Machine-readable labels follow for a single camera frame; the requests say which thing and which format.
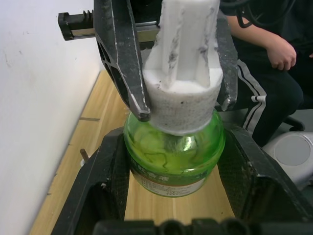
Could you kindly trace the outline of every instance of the green glass bottle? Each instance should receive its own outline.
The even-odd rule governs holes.
[[[135,179],[147,190],[167,197],[200,189],[225,145],[223,123],[216,111],[202,131],[185,136],[161,132],[130,113],[124,139]]]

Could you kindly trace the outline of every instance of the black pants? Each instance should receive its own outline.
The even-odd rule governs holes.
[[[299,55],[290,71],[273,69],[267,56],[238,60],[235,109],[247,107],[243,128],[264,146],[289,115],[313,108],[313,59]]]

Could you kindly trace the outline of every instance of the wooden floor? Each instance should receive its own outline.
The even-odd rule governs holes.
[[[128,109],[105,71],[99,74],[77,124],[49,192],[30,232],[51,233],[74,183],[80,161],[79,150],[91,155],[110,131],[123,126]],[[196,193],[182,198],[165,198],[145,190],[131,176],[125,219],[153,219],[156,224],[170,218],[190,223],[192,218],[211,217],[218,221],[233,216],[218,169]]]

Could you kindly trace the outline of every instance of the white foam block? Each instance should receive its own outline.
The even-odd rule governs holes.
[[[219,0],[163,0],[160,32],[143,75],[151,125],[173,135],[201,130],[212,117],[223,71],[217,54]]]

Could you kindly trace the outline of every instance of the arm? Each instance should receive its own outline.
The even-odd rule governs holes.
[[[227,16],[227,20],[231,35],[267,50],[268,58],[273,68],[290,70],[295,65],[296,52],[285,39],[254,25],[248,28],[241,28],[236,16]],[[248,20],[245,18],[243,18],[243,21],[248,23]]]

